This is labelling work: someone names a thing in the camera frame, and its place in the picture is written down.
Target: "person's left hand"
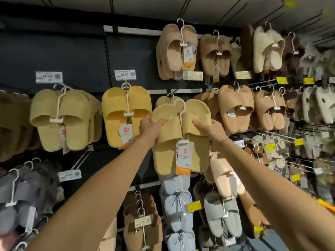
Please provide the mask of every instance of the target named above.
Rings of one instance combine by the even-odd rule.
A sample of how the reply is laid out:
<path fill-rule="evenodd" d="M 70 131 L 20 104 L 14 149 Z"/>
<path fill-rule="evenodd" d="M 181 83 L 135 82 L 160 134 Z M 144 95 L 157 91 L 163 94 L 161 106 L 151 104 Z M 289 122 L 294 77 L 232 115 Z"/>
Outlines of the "person's left hand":
<path fill-rule="evenodd" d="M 150 114 L 145 116 L 140 122 L 140 135 L 145 137 L 150 147 L 155 144 L 156 138 L 159 136 L 162 126 L 168 122 L 166 119 L 160 119 L 158 122 L 150 122 Z"/>

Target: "hand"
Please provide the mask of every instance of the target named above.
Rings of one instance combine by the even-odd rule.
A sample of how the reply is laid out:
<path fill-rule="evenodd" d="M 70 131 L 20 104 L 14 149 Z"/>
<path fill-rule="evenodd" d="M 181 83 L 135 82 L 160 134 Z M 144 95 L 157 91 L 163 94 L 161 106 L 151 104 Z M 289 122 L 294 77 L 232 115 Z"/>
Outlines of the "hand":
<path fill-rule="evenodd" d="M 162 126 L 168 122 L 166 119 L 160 119 L 158 122 L 150 122 L 150 114 L 145 116 L 140 122 L 140 135 L 149 143 L 150 148 L 155 144 L 156 138 L 161 132 Z"/>
<path fill-rule="evenodd" d="M 193 120 L 192 122 L 197 129 L 206 132 L 208 137 L 215 143 L 221 143 L 223 140 L 228 139 L 222 124 L 218 121 L 212 120 L 211 126 L 205 125 L 199 120 Z"/>

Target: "person's right hand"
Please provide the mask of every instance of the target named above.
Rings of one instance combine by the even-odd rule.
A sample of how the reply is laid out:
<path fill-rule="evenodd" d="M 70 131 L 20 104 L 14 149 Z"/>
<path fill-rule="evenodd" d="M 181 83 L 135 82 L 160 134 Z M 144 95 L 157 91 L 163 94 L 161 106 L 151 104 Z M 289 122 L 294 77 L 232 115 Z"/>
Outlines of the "person's right hand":
<path fill-rule="evenodd" d="M 201 121 L 195 119 L 192 122 L 197 129 L 206 132 L 208 137 L 215 143 L 221 143 L 223 140 L 228 139 L 222 124 L 218 121 L 212 120 L 211 126 L 205 125 Z"/>

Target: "orange label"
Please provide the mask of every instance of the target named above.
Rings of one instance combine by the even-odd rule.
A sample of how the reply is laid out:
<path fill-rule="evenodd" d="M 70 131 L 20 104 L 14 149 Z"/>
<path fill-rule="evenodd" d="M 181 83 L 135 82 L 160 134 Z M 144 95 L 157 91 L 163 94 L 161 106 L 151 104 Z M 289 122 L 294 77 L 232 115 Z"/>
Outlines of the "orange label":
<path fill-rule="evenodd" d="M 193 62 L 184 63 L 184 66 L 185 67 L 192 67 L 193 66 Z"/>
<path fill-rule="evenodd" d="M 132 144 L 133 144 L 133 143 L 123 143 L 121 147 L 122 147 L 123 149 L 128 149 Z"/>
<path fill-rule="evenodd" d="M 176 173 L 177 174 L 182 174 L 182 175 L 191 175 L 191 170 L 189 168 L 185 167 L 176 167 Z"/>

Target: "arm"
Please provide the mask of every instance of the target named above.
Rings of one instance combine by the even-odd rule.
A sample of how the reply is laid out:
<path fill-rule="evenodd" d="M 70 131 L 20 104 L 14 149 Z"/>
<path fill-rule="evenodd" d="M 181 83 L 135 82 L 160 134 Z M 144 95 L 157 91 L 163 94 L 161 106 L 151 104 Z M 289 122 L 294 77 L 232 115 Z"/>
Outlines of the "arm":
<path fill-rule="evenodd" d="M 141 121 L 141 136 L 95 173 L 57 211 L 27 251 L 96 251 L 115 218 L 140 164 L 166 120 Z"/>
<path fill-rule="evenodd" d="M 327 209 L 279 174 L 252 159 L 226 136 L 219 122 L 213 120 L 212 126 L 205 126 L 196 120 L 193 123 L 219 144 L 220 154 L 233 167 L 290 251 L 335 250 L 335 217 Z"/>

